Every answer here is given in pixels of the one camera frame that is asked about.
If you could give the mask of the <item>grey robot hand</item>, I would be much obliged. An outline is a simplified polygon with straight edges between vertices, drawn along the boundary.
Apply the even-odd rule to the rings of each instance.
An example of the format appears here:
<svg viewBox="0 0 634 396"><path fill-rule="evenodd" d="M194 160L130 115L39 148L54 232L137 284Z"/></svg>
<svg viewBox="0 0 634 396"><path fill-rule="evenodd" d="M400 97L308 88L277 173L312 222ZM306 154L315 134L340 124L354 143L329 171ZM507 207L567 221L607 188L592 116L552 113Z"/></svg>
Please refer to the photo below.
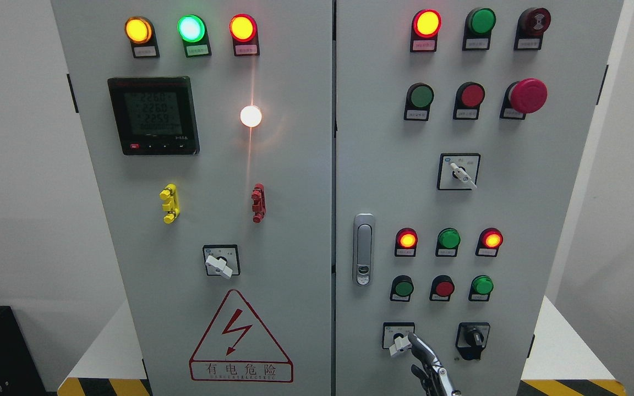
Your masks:
<svg viewBox="0 0 634 396"><path fill-rule="evenodd" d="M412 346L413 356L422 366L418 368L412 365L411 371L420 380L425 395L461 395L461 391L451 383L448 371L433 349L413 332L408 332L407 338Z"/></svg>

